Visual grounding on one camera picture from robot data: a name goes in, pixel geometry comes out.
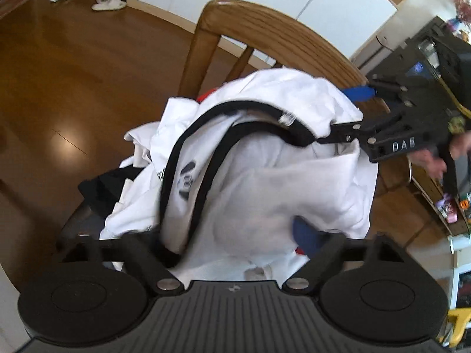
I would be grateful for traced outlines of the person's right hand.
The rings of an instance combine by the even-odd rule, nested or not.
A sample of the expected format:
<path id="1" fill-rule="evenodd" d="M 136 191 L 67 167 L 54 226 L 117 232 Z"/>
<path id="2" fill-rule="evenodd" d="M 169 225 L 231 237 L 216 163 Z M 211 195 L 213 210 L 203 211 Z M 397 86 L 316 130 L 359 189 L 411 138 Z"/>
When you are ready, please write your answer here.
<path id="1" fill-rule="evenodd" d="M 461 135 L 453 137 L 450 143 L 450 155 L 453 159 L 458 159 L 470 152 L 471 135 L 467 131 Z M 422 149 L 408 154 L 408 160 L 423 168 L 431 179 L 441 179 L 447 171 L 446 163 L 443 159 L 435 156 L 429 149 Z"/>

